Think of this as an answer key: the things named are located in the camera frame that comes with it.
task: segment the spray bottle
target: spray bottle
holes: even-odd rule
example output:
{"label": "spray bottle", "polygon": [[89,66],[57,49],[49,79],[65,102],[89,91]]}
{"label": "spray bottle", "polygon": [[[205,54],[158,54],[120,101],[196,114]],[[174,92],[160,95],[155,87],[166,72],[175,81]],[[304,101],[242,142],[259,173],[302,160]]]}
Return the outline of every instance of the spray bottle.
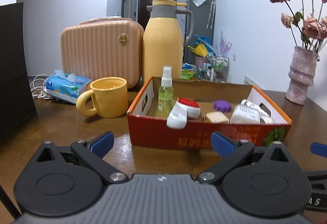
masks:
{"label": "spray bottle", "polygon": [[174,90],[171,79],[171,66],[164,66],[162,70],[161,86],[158,92],[158,116],[167,118],[173,109]]}

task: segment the pink vase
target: pink vase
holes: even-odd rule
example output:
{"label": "pink vase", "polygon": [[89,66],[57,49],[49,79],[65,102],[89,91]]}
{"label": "pink vase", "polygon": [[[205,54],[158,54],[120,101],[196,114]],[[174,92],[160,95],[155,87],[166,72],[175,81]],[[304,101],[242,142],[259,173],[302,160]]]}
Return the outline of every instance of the pink vase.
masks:
{"label": "pink vase", "polygon": [[317,53],[299,46],[294,47],[293,59],[288,76],[291,81],[286,92],[286,98],[291,102],[304,105],[308,87],[313,85],[316,72]]}

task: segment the suitcase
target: suitcase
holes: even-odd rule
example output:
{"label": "suitcase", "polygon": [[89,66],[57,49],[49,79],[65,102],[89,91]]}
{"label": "suitcase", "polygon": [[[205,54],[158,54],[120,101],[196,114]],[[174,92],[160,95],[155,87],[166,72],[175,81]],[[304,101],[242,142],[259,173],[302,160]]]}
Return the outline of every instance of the suitcase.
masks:
{"label": "suitcase", "polygon": [[63,70],[93,80],[118,76],[134,87],[142,75],[143,27],[131,19],[99,19],[64,29]]}

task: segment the yellow thermos jug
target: yellow thermos jug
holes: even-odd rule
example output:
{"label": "yellow thermos jug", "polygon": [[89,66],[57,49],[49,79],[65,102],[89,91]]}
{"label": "yellow thermos jug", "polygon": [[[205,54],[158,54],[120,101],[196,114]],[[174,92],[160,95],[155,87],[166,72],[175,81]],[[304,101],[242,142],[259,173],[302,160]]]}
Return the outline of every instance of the yellow thermos jug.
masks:
{"label": "yellow thermos jug", "polygon": [[187,46],[194,31],[194,16],[189,10],[179,10],[173,0],[153,0],[147,6],[151,17],[143,36],[143,82],[150,76],[162,76],[162,67],[171,66],[172,78],[181,78],[184,40],[176,14],[190,16],[190,33],[185,39]]}

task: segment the yellow mug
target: yellow mug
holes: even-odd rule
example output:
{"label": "yellow mug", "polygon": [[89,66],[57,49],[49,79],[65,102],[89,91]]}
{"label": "yellow mug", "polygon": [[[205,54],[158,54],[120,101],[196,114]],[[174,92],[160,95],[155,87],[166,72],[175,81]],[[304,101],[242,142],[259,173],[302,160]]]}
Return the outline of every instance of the yellow mug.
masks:
{"label": "yellow mug", "polygon": [[[90,84],[90,90],[77,99],[77,111],[84,116],[99,115],[114,118],[123,115],[128,109],[127,81],[120,77],[105,77]],[[92,97],[93,108],[87,109],[85,103]]]}

